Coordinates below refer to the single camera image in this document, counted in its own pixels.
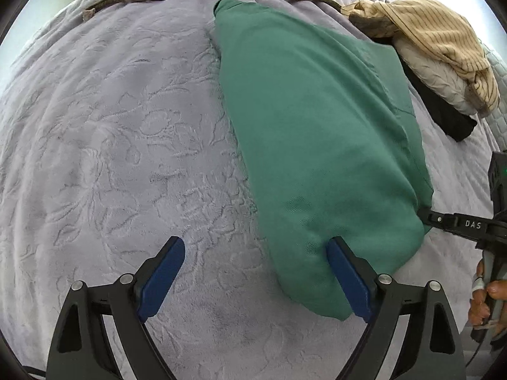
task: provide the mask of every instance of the white finger bandage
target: white finger bandage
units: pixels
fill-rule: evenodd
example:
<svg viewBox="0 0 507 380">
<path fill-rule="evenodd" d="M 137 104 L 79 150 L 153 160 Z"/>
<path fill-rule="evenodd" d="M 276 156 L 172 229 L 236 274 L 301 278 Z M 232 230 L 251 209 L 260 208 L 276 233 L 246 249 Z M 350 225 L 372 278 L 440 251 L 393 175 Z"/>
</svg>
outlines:
<svg viewBox="0 0 507 380">
<path fill-rule="evenodd" d="M 482 277 L 477 277 L 477 275 L 473 276 L 473 282 L 472 282 L 472 293 L 470 294 L 470 299 L 473 300 L 473 292 L 476 290 L 483 290 L 486 288 L 486 285 L 484 284 L 484 280 Z"/>
</svg>

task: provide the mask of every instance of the striped garment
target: striped garment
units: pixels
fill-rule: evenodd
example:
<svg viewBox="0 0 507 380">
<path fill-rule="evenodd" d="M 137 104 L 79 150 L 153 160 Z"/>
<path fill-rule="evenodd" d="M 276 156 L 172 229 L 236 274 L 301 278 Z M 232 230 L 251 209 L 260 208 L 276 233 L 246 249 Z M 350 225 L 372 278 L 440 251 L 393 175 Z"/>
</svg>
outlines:
<svg viewBox="0 0 507 380">
<path fill-rule="evenodd" d="M 467 99 L 481 117 L 500 95 L 491 65 L 465 17 L 436 0 L 359 0 L 342 13 L 369 37 L 391 37 L 400 30 L 426 55 L 448 63 L 468 84 Z"/>
</svg>

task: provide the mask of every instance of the black cloth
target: black cloth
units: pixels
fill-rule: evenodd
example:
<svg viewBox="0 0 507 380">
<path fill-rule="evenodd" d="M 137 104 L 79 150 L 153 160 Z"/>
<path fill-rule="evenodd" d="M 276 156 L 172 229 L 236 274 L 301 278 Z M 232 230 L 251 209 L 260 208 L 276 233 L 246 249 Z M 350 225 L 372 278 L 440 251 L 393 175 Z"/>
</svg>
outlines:
<svg viewBox="0 0 507 380">
<path fill-rule="evenodd" d="M 392 38 L 374 38 L 373 41 L 380 44 L 392 45 Z M 424 84 L 415 75 L 412 69 L 400 58 L 403 72 L 421 96 L 422 102 L 428 110 L 433 121 L 438 124 L 442 131 L 455 141 L 467 138 L 477 125 L 477 122 L 465 114 L 461 114 L 452 105 L 440 97 L 436 92 Z"/>
</svg>

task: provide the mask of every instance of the folded green shirt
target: folded green shirt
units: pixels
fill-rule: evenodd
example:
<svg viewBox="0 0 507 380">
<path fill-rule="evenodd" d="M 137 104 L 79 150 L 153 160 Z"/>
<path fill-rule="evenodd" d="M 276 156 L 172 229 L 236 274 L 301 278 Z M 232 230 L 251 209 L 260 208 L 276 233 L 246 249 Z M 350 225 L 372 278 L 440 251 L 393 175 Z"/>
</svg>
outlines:
<svg viewBox="0 0 507 380">
<path fill-rule="evenodd" d="M 377 273 L 422 244 L 432 186 L 392 47 L 257 3 L 215 7 L 224 107 L 284 292 L 323 316 L 351 313 L 325 245 L 342 236 Z"/>
</svg>

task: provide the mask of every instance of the white quilted fabric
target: white quilted fabric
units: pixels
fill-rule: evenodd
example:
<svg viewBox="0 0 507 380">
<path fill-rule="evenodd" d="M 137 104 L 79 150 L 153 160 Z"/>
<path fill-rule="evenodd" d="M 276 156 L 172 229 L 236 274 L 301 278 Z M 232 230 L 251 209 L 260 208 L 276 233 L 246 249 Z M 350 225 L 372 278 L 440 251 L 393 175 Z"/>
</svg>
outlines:
<svg viewBox="0 0 507 380">
<path fill-rule="evenodd" d="M 482 44 L 489 60 L 500 91 L 498 108 L 486 117 L 486 121 L 495 136 L 501 150 L 507 150 L 507 64 L 495 50 Z"/>
<path fill-rule="evenodd" d="M 82 23 L 93 1 L 75 1 L 40 32 L 0 98 L 0 327 L 13 350 L 44 368 L 72 281 L 112 282 L 179 235 L 186 261 L 148 321 L 177 378 L 335 378 L 364 323 L 317 316 L 276 283 L 221 107 L 217 0 L 116 5 Z M 325 4 L 255 1 L 365 38 Z M 491 215 L 497 146 L 487 125 L 456 143 L 414 91 L 412 101 L 435 209 Z M 461 328 L 473 246 L 431 231 L 396 278 L 441 281 Z M 112 347 L 133 378 L 115 334 Z"/>
<path fill-rule="evenodd" d="M 414 74 L 435 93 L 462 114 L 477 113 L 465 98 L 467 91 L 465 80 L 449 64 L 431 59 L 401 33 L 394 37 L 393 45 Z"/>
</svg>

